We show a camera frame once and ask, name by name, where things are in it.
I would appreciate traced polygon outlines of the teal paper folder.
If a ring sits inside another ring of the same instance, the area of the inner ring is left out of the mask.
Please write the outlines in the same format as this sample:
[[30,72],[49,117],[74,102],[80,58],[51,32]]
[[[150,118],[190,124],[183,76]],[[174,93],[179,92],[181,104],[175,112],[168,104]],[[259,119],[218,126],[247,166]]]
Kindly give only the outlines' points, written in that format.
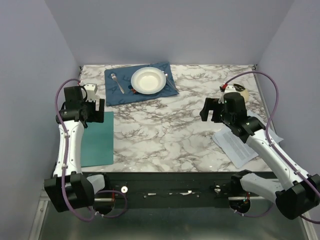
[[97,167],[114,163],[114,113],[105,112],[104,122],[89,122],[81,140],[81,166]]

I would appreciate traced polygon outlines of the printed paper sheets stack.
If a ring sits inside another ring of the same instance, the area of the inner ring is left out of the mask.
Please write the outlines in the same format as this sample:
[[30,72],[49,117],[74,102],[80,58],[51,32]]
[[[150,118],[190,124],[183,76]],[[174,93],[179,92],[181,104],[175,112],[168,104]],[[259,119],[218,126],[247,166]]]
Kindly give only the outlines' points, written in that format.
[[237,169],[240,169],[258,156],[251,147],[243,143],[241,139],[235,136],[226,126],[214,133],[212,139],[224,151]]

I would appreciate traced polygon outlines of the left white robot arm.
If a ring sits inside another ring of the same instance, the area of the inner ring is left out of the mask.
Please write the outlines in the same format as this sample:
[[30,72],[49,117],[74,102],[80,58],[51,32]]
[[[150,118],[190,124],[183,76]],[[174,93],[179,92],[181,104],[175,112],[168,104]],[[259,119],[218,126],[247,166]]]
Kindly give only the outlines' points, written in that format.
[[44,189],[57,212],[79,209],[94,204],[95,195],[104,198],[111,185],[103,174],[85,176],[81,166],[81,145],[88,123],[104,122],[104,99],[96,96],[93,83],[64,88],[65,101],[58,108],[59,152],[52,177],[44,181]]

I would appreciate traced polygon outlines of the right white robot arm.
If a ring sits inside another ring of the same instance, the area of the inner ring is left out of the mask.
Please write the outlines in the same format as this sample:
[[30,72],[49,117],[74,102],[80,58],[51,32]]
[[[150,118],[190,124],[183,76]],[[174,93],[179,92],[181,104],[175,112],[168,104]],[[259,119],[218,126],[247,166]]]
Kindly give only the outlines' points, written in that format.
[[310,175],[300,168],[271,140],[267,127],[256,117],[249,116],[245,100],[238,92],[225,93],[221,99],[207,97],[199,115],[223,123],[243,143],[252,148],[273,171],[278,181],[256,175],[249,170],[234,174],[230,191],[236,196],[245,192],[259,195],[274,203],[287,219],[293,220],[320,204],[320,176]]

